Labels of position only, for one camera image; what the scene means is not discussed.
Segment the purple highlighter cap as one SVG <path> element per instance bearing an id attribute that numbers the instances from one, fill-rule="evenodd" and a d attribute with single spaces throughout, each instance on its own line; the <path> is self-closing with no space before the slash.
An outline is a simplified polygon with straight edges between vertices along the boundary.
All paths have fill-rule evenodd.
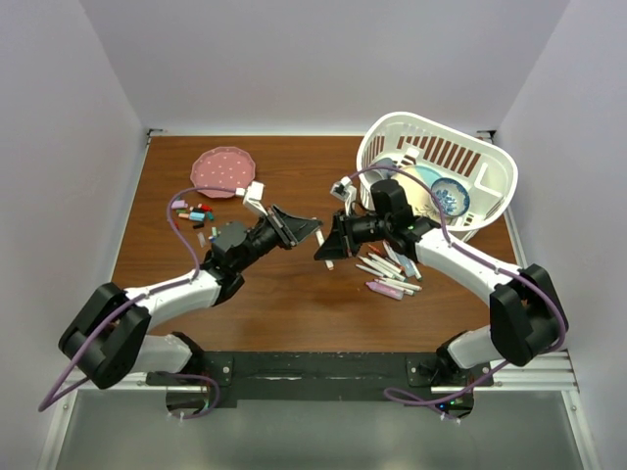
<path id="1" fill-rule="evenodd" d="M 188 207 L 188 204 L 182 199 L 177 199 L 170 204 L 170 208 L 172 210 L 183 210 L 183 209 L 186 209 L 187 207 Z"/>

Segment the purple pink highlighter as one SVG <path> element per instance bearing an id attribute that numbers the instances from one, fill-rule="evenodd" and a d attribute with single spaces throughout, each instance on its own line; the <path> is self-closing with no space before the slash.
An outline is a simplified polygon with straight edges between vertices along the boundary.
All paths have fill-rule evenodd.
<path id="1" fill-rule="evenodd" d="M 381 282 L 376 282 L 374 280 L 366 282 L 365 286 L 371 292 L 380 294 L 382 296 L 385 296 L 387 298 L 390 298 L 396 301 L 401 300 L 405 295 L 405 293 L 402 290 L 390 287 L 386 284 L 383 284 Z"/>

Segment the light blue highlighter cap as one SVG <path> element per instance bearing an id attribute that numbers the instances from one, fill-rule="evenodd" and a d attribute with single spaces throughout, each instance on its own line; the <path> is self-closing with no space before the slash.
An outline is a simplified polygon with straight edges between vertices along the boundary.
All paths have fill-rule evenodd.
<path id="1" fill-rule="evenodd" d="M 203 221 L 206 218 L 203 212 L 193 211 L 189 214 L 189 219 L 193 221 Z"/>

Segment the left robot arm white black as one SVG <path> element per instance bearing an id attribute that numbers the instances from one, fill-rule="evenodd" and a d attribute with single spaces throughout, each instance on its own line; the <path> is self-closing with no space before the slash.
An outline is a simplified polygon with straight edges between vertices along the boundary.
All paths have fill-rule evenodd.
<path id="1" fill-rule="evenodd" d="M 246 268 L 275 248 L 295 248 L 321 225 L 277 206 L 252 227 L 229 222 L 219 229 L 204 262 L 187 274 L 141 288 L 99 286 L 63 333 L 59 349 L 99 389 L 136 372 L 169 373 L 181 384 L 192 384 L 203 372 L 200 348 L 183 334 L 153 336 L 151 330 L 228 301 L 243 286 Z"/>

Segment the peach cap acrylic marker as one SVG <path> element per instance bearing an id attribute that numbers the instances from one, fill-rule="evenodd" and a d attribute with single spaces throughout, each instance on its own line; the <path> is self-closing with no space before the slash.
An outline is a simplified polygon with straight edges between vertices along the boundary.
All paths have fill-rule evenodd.
<path id="1" fill-rule="evenodd" d="M 385 277 L 378 277 L 379 279 L 381 279 L 383 282 L 389 283 L 389 284 L 395 284 L 395 285 L 405 285 L 405 281 L 403 279 L 399 280 L 393 276 L 388 276 L 385 274 Z"/>

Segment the light blue highlighter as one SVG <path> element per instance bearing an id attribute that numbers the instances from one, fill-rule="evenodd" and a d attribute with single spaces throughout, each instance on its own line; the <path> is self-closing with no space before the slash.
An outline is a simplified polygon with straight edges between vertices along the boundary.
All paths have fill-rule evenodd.
<path id="1" fill-rule="evenodd" d="M 407 277 L 415 275 L 415 269 L 413 267 L 413 264 L 408 258 L 399 256 L 399 264 L 403 267 Z"/>

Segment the mint cap acrylic marker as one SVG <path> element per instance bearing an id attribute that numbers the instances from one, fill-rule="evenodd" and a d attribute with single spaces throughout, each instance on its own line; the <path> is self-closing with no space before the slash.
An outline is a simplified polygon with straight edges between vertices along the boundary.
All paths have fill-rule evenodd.
<path id="1" fill-rule="evenodd" d="M 378 270 L 376 270 L 376 269 L 373 269 L 373 268 L 371 268 L 371 267 L 368 267 L 368 266 L 365 266 L 365 265 L 362 265 L 362 264 L 355 264 L 355 267 L 356 267 L 357 269 L 361 270 L 361 271 L 364 271 L 364 272 L 370 273 L 370 274 L 372 274 L 372 275 L 374 275 L 374 276 L 377 276 L 377 277 L 381 277 L 381 276 L 382 276 L 382 277 L 385 277 L 385 274 L 383 274 L 382 272 L 380 272 L 380 271 L 378 271 Z"/>

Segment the red clear pen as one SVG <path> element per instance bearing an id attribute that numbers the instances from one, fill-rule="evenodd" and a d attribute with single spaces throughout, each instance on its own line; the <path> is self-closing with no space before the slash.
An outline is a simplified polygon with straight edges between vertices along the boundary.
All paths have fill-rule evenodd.
<path id="1" fill-rule="evenodd" d="M 369 249 L 370 249 L 370 250 L 371 250 L 374 254 L 378 255 L 379 257 L 386 258 L 386 255 L 385 255 L 385 254 L 384 254 L 381 250 L 379 250 L 377 247 L 372 246 L 372 245 L 368 245 L 368 248 L 369 248 Z"/>

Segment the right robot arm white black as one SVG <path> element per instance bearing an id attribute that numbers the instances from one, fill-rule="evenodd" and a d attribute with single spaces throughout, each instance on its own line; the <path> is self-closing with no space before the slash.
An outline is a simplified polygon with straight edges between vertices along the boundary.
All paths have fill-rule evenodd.
<path id="1" fill-rule="evenodd" d="M 493 360 L 524 366 L 562 346 L 567 319 L 543 267 L 505 263 L 455 240 L 445 226 L 415 215 L 395 180 L 374 184 L 374 208 L 363 215 L 352 211 L 357 191 L 350 178 L 336 182 L 331 193 L 345 207 L 334 213 L 315 259 L 347 259 L 365 243 L 386 242 L 396 254 L 447 275 L 488 306 L 487 326 L 462 332 L 436 351 L 434 366 L 443 382 L 459 384 L 471 368 Z"/>

